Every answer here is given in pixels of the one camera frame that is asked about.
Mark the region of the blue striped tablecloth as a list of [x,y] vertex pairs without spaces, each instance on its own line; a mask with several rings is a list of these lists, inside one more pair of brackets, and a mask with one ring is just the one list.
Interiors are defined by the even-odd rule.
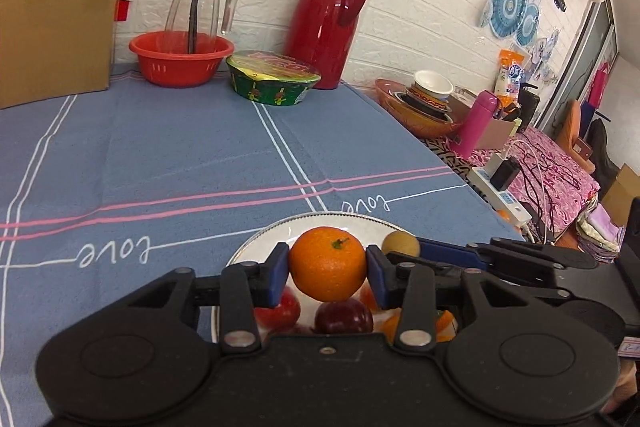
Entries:
[[346,211],[460,245],[514,230],[372,98],[341,86],[290,107],[220,70],[172,90],[106,91],[1,114],[1,421],[40,426],[38,351],[178,267],[218,273],[254,233]]

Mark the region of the red tomato front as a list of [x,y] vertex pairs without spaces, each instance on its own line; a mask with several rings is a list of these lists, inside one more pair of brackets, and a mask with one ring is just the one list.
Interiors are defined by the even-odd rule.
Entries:
[[269,332],[292,329],[300,317],[300,303],[290,286],[282,291],[280,303],[274,308],[256,308],[254,315],[260,327]]

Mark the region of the white power strip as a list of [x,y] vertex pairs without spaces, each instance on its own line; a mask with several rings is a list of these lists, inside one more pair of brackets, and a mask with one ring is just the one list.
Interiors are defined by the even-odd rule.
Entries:
[[490,183],[490,176],[482,167],[473,167],[468,173],[468,181],[492,208],[502,211],[514,227],[521,228],[532,221],[530,213],[508,190],[498,191]]

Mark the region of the pink water bottle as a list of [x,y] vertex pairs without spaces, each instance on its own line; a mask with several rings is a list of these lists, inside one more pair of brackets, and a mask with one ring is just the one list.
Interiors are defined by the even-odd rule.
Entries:
[[499,107],[500,101],[493,93],[480,92],[462,126],[452,138],[450,150],[459,157],[468,158]]

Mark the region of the black straw in pitcher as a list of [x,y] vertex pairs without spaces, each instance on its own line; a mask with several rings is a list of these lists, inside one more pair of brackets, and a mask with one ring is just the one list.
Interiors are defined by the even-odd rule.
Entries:
[[196,52],[198,44],[198,0],[191,0],[188,29],[188,53]]

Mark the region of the brown longan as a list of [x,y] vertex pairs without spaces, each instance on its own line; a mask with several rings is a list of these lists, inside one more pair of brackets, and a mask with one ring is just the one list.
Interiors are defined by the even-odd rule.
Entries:
[[410,257],[419,257],[421,246],[416,236],[403,231],[393,231],[383,239],[381,251],[386,255],[397,253]]

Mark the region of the green instant noodle bowl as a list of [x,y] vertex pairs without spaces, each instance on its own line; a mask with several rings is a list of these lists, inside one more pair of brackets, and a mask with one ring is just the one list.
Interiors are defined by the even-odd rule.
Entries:
[[314,66],[264,51],[235,52],[226,58],[233,91],[248,101],[293,106],[321,80]]

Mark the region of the orange brown tray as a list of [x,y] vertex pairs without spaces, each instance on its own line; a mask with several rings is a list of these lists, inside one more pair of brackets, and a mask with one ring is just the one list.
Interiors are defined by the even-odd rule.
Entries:
[[461,127],[460,122],[454,122],[451,118],[447,120],[437,120],[431,116],[420,113],[409,104],[401,101],[399,95],[404,94],[406,88],[399,82],[377,79],[374,82],[374,89],[376,97],[378,98],[378,104],[416,138],[442,138],[443,136],[453,134]]

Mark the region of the blue decorative wall fans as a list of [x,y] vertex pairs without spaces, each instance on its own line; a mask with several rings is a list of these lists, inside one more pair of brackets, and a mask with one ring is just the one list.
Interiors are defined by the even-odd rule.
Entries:
[[561,29],[547,26],[542,19],[544,0],[486,0],[477,17],[477,26],[506,43],[510,51],[524,56],[524,80],[540,83],[549,72]]

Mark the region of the brown cardboard box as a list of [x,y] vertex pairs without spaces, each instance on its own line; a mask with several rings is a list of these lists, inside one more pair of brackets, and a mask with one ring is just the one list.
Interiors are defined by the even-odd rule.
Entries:
[[117,0],[1,0],[4,108],[110,85]]

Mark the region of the pink floral cloth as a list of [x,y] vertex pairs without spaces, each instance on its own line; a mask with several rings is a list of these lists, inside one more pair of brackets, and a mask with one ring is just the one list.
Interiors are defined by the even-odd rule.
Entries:
[[548,135],[529,128],[509,139],[503,150],[522,168],[509,190],[534,220],[544,221],[552,239],[597,200],[599,183]]

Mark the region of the dark red plum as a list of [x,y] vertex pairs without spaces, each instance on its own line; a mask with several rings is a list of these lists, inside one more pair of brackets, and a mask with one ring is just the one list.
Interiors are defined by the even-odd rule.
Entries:
[[372,313],[355,298],[322,303],[314,314],[314,332],[321,335],[369,334],[373,332]]

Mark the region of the small orange front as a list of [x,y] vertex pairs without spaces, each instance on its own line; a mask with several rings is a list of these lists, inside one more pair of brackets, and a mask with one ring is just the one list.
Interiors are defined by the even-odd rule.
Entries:
[[368,281],[365,281],[362,284],[361,288],[358,291],[357,298],[360,301],[360,303],[362,303],[363,306],[368,308],[372,314],[378,314],[382,312],[381,308],[378,306],[378,303],[376,302],[376,299],[373,295],[372,288]]

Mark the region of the large orange mandarin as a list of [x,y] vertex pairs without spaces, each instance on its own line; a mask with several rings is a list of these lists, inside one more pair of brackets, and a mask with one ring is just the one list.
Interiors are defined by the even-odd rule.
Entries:
[[306,231],[288,253],[295,286],[322,303],[352,297],[367,275],[366,252],[357,237],[332,227]]

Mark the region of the orange snack packet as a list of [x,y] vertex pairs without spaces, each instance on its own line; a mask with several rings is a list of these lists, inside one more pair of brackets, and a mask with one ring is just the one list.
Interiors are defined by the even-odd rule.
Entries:
[[502,49],[498,55],[498,75],[495,81],[494,93],[504,104],[518,97],[525,56],[521,53]]

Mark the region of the black power adapter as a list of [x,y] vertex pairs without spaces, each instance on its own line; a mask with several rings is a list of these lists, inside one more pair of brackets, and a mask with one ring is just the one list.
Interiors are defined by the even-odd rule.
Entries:
[[496,191],[504,192],[509,188],[520,171],[521,165],[516,158],[506,158],[500,162],[500,165],[490,177],[490,184]]

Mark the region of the red plastic basket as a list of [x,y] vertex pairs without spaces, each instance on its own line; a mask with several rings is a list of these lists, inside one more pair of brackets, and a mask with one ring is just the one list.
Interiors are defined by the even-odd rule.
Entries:
[[234,52],[224,37],[200,32],[194,53],[186,53],[185,31],[151,31],[134,37],[129,49],[137,55],[142,77],[164,88],[192,88],[211,80],[218,67]]

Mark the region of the red thermos jug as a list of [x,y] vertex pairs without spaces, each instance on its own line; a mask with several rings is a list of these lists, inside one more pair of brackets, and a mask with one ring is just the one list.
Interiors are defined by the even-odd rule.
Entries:
[[341,81],[366,0],[299,0],[286,36],[284,54],[320,72],[320,90]]

